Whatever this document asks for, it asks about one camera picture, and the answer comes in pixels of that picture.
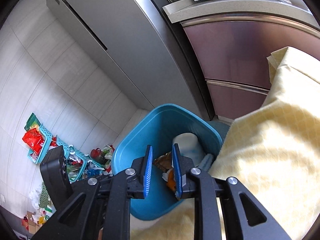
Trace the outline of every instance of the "floor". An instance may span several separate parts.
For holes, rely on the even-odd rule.
[[[21,139],[32,112],[84,153],[117,146],[148,113],[89,58],[45,0],[20,0],[0,30],[0,102],[0,205],[18,217],[34,210],[29,192],[42,182]]]

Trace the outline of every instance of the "white cup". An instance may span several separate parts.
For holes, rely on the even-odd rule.
[[[189,157],[193,160],[195,166],[199,165],[203,160],[205,153],[198,137],[193,133],[183,133],[175,137],[172,145],[177,143],[179,146],[180,154]]]

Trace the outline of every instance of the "trash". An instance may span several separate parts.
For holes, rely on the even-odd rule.
[[[174,181],[174,173],[173,173],[173,169],[170,169],[169,171],[168,171],[168,179],[167,179],[167,183],[166,183],[166,185],[167,185],[167,187],[169,188],[169,189],[171,189],[172,190],[172,192],[176,192],[177,191],[177,186],[176,186],[176,182]]]
[[[50,146],[52,147],[58,147],[58,144],[57,144],[57,136],[52,136],[52,141],[50,143]]]
[[[40,126],[40,122],[39,122],[38,118],[36,117],[36,115],[34,113],[32,113],[31,116],[29,117],[24,129],[26,131],[29,131],[30,129],[33,129],[33,128],[36,128],[37,130],[39,130],[39,126]]]
[[[52,208],[51,208],[49,205],[48,205],[44,210],[45,210],[44,219],[45,219],[46,221],[48,221],[49,218],[52,217],[52,215],[53,215],[53,210],[52,210]]]
[[[109,162],[109,164],[104,165],[105,167],[105,171],[107,172],[107,174],[112,174],[112,170],[111,170],[111,161]]]
[[[40,204],[41,192],[42,192],[42,184],[38,188],[36,188],[35,190],[31,191],[29,194],[31,204],[32,204],[33,208],[36,210],[40,208],[39,204]]]
[[[90,157],[102,165],[109,165],[112,160],[113,151],[112,145],[105,145],[102,150],[100,148],[93,149],[90,152]]]
[[[81,160],[76,154],[69,155],[67,160],[67,174],[70,180],[74,180],[81,170],[83,160]]]
[[[82,179],[95,176],[95,175],[100,175],[103,173],[103,171],[104,171],[104,168],[98,167],[91,160],[89,160],[86,168],[84,169],[84,174],[82,176]]]
[[[203,160],[205,153],[198,137],[193,133],[182,133],[172,140],[172,145],[178,144],[181,156],[192,159],[193,164],[198,166]]]
[[[22,140],[28,144],[28,146],[37,154],[37,156],[39,155],[44,144],[44,137],[36,128],[27,131]]]
[[[23,217],[23,219],[21,219],[21,225],[22,225],[27,231],[29,231],[27,215],[25,215],[25,216]]]
[[[167,172],[172,169],[172,157],[171,152],[161,155],[153,161],[153,164],[158,167],[161,171]]]
[[[39,225],[37,223],[37,221],[34,222],[34,220],[32,218],[33,215],[34,214],[31,213],[30,211],[27,211],[26,217],[27,217],[27,223],[28,223],[28,231],[29,231],[29,233],[34,235],[41,228],[41,225]]]

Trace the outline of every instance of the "clutter pile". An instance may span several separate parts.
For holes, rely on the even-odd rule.
[[[41,226],[49,220],[56,210],[44,183],[32,191],[29,194],[29,198],[31,199],[32,206],[36,211],[34,213],[28,211],[22,220],[22,225],[31,234],[35,234]]]
[[[22,140],[30,147],[31,150],[28,153],[28,157],[34,163],[40,162],[48,150],[63,145],[70,182],[100,174],[112,174],[111,160],[115,151],[112,145],[105,145],[102,150],[99,148],[93,149],[90,155],[89,153],[83,154],[75,149],[73,145],[68,146],[57,136],[51,135],[34,113],[29,117],[25,130],[26,133]]]

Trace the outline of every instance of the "food wrapper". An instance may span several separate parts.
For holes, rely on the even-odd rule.
[[[27,131],[22,140],[39,155],[44,143],[44,138],[36,128]]]
[[[172,157],[171,152],[166,153],[153,161],[153,164],[158,167],[163,172],[168,172],[168,170],[172,169]]]
[[[167,181],[167,187],[171,189],[174,193],[177,191],[177,185],[176,182],[174,181],[174,173],[173,169],[170,169],[169,175],[168,175],[168,181]]]
[[[102,149],[102,152],[105,154],[104,157],[107,160],[112,160],[112,156],[113,156],[113,152],[114,152],[114,148],[109,145],[105,145],[105,147]]]

